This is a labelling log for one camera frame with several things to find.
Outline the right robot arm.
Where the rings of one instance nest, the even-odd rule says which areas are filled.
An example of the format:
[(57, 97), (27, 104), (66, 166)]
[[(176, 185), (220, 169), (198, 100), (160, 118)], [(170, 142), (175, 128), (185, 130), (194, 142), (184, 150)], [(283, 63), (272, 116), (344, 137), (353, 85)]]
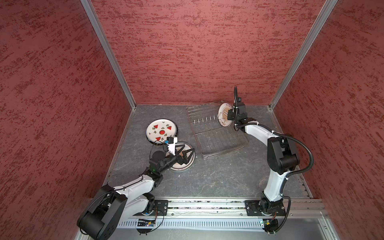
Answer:
[(244, 103), (234, 103), (228, 111), (228, 120), (233, 121), (237, 129), (267, 146), (270, 175), (260, 200), (260, 211), (269, 216), (284, 206), (283, 191), (288, 181), (287, 175), (300, 163), (295, 143), (255, 119), (249, 118)]

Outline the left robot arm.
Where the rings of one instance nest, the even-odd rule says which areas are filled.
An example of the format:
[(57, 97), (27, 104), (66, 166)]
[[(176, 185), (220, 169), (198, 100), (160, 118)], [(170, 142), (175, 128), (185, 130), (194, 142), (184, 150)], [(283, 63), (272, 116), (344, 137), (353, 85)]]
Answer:
[(94, 240), (107, 240), (121, 217), (162, 214), (151, 191), (163, 180), (163, 172), (176, 164), (192, 163), (195, 155), (195, 149), (187, 144), (169, 145), (166, 151), (150, 156), (149, 166), (136, 180), (117, 187), (102, 186), (77, 220), (80, 232)]

